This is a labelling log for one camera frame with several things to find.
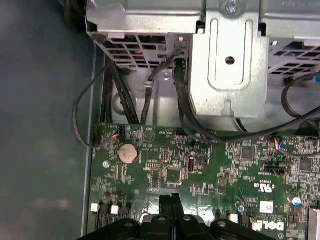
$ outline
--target green circuit board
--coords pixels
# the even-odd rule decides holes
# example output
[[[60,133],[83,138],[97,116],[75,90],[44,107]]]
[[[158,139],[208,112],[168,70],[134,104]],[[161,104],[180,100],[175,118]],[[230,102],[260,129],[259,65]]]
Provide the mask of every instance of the green circuit board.
[[[180,128],[114,124],[97,125],[96,135],[103,141],[119,129],[117,139],[93,151],[88,233],[124,217],[141,222],[159,213],[161,195],[179,193],[184,213],[208,226],[215,218],[245,215],[254,230],[276,240],[307,239],[308,211],[320,199],[319,157],[285,157],[270,136],[206,145]],[[319,148],[317,138],[280,138],[289,153]],[[120,152],[123,145],[134,146],[131,164],[121,161],[129,154]]]

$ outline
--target integrated circuit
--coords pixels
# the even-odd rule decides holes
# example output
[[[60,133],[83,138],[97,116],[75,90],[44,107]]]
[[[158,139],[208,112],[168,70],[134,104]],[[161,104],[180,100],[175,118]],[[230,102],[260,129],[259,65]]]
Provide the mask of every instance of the integrated circuit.
[[[252,147],[243,147],[241,152],[242,159],[251,160],[254,158],[254,149]]]
[[[167,184],[180,184],[181,183],[181,175],[180,169],[167,169],[166,170],[166,178],[165,183]]]
[[[302,158],[300,159],[299,170],[305,172],[311,172],[312,167],[312,159],[310,158]]]

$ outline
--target capacitor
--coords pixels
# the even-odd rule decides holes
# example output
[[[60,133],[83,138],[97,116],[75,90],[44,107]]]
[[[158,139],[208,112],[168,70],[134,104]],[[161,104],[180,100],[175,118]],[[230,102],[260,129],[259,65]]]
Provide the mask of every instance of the capacitor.
[[[292,200],[292,204],[296,207],[299,207],[301,205],[301,199],[299,197],[295,197],[293,200]]]
[[[295,197],[296,197],[296,195],[290,194],[290,195],[287,197],[288,202],[292,204],[292,202],[293,202],[293,200],[294,200]]]
[[[237,211],[239,212],[239,213],[243,213],[246,209],[245,209],[245,206],[243,206],[242,204],[241,204],[241,202],[239,202],[239,201],[237,201],[236,203],[235,203],[235,207],[236,207],[236,209],[237,209]]]
[[[118,150],[118,157],[124,164],[132,164],[138,156],[138,149],[132,143],[123,144]]]

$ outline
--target black cable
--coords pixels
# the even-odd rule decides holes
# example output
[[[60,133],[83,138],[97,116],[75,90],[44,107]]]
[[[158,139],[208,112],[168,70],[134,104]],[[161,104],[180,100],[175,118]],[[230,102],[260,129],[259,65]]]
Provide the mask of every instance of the black cable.
[[[149,76],[147,81],[151,81],[151,86],[154,83],[154,78],[159,74],[161,71],[168,69],[172,65],[172,60],[176,55],[168,58],[165,62],[159,65],[156,69],[154,69]],[[142,109],[141,114],[141,125],[146,125],[147,116],[150,108],[150,103],[152,99],[152,87],[147,87],[145,90],[145,97],[144,97],[144,106]]]
[[[179,109],[179,119],[180,119],[180,124],[181,127],[183,129],[183,131],[191,138],[196,140],[197,142],[201,142],[201,143],[205,143],[205,144],[209,144],[210,140],[207,138],[203,138],[201,137],[201,135],[199,133],[197,133],[196,131],[194,131],[193,129],[190,129],[186,126],[185,121],[184,121],[184,112],[180,106],[180,103],[178,101],[178,109]]]
[[[288,92],[289,92],[289,89],[295,84],[295,83],[298,83],[298,82],[302,82],[302,81],[309,81],[309,80],[312,80],[315,76],[319,75],[320,72],[315,72],[315,73],[310,73],[310,74],[306,74],[306,75],[303,75],[303,76],[300,76],[298,77],[297,79],[295,80],[292,80],[290,83],[288,83],[288,85],[284,88],[284,90],[282,91],[282,94],[281,94],[281,104],[282,104],[282,107],[283,109],[286,111],[287,114],[289,114],[291,117],[294,117],[294,118],[298,118],[300,117],[301,115],[298,114],[295,110],[292,109],[292,107],[289,105],[289,102],[288,102]],[[307,120],[306,121],[308,124],[310,124],[314,129],[316,129],[317,131],[319,131],[319,126],[317,123],[315,123],[314,121],[312,120]]]
[[[115,82],[116,88],[118,90],[119,96],[121,98],[124,112],[128,111],[128,114],[130,113],[130,115],[131,115],[130,119],[132,119],[132,121],[129,122],[129,124],[139,125],[140,123],[139,123],[139,119],[138,119],[138,116],[137,116],[137,113],[135,110],[134,102],[132,101],[129,90],[128,90],[127,86],[125,85],[123,79],[121,78],[121,76],[117,70],[117,66],[115,64],[113,64],[112,75],[114,77],[114,82]]]
[[[113,122],[112,120],[112,95],[114,88],[114,81],[110,71],[106,71],[108,81],[106,83],[106,93],[105,93],[105,119],[108,124]]]
[[[244,126],[244,124],[242,123],[240,118],[236,118],[235,121],[238,124],[238,126],[239,126],[239,128],[241,129],[242,132],[245,132],[245,133],[248,132],[248,130],[246,129],[246,127]]]
[[[100,123],[104,123],[105,121],[108,122],[106,119],[107,116],[107,101],[106,101],[106,96],[107,96],[107,84],[108,84],[108,71],[104,72],[103,75],[103,89],[102,89],[102,99],[101,99],[101,109],[100,109]]]
[[[152,88],[147,87],[145,89],[144,106],[141,113],[141,125],[146,125],[147,116],[148,116],[148,112],[151,104],[151,99],[152,99]]]
[[[197,119],[195,118],[192,108],[189,101],[189,95],[186,90],[185,86],[185,79],[184,79],[184,70],[183,70],[183,62],[182,59],[177,59],[175,67],[175,88],[178,95],[178,100],[181,103],[181,108],[188,119],[188,121],[191,123],[192,127],[200,134],[217,141],[218,143],[235,143],[235,142],[243,142],[243,141],[250,141],[252,139],[261,138],[267,135],[271,135],[275,132],[285,131],[290,128],[292,128],[295,125],[299,125],[303,123],[304,121],[312,118],[313,116],[316,116],[320,113],[320,107],[317,107],[316,109],[308,112],[307,114],[297,117],[295,120],[292,120],[290,122],[287,122],[285,124],[272,127],[263,131],[258,131],[254,133],[248,133],[247,135],[242,136],[216,136],[215,134],[212,134],[211,132],[208,132],[203,126],[199,124]]]
[[[112,71],[112,75],[113,77],[115,77],[115,75],[118,73],[117,70],[113,67],[111,69]],[[121,101],[121,104],[122,104],[122,107],[123,107],[123,111],[124,111],[124,114],[126,116],[126,119],[128,121],[129,124],[135,124],[135,121],[133,119],[133,116],[132,116],[132,111],[130,110],[129,106],[128,106],[128,102],[123,94],[123,90],[122,88],[120,87],[120,84],[119,84],[119,81],[114,78],[114,83],[115,83],[115,87],[116,87],[116,90],[118,91],[118,94],[119,94],[119,97],[120,97],[120,101]]]
[[[72,110],[72,121],[73,121],[73,128],[74,128],[74,132],[77,136],[77,138],[79,139],[79,141],[85,145],[88,148],[100,148],[102,146],[104,146],[105,144],[109,143],[111,141],[111,139],[107,139],[104,142],[98,144],[98,145],[91,145],[89,143],[87,143],[81,136],[80,131],[79,131],[79,126],[78,126],[78,118],[77,118],[77,113],[78,113],[78,106],[79,103],[81,101],[81,99],[83,98],[83,96],[87,93],[87,91],[99,80],[102,79],[104,73],[113,66],[113,62],[110,61],[108,62],[104,68],[100,71],[100,73],[89,83],[89,85],[81,92],[81,94],[79,95],[79,97],[75,100],[74,105],[73,105],[73,110]]]

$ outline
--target metal hole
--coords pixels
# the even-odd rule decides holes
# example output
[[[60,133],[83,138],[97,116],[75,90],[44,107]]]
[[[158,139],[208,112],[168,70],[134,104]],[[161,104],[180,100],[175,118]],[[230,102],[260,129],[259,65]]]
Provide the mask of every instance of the metal hole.
[[[233,56],[228,56],[225,59],[225,63],[228,65],[233,65],[236,62],[235,58]]]

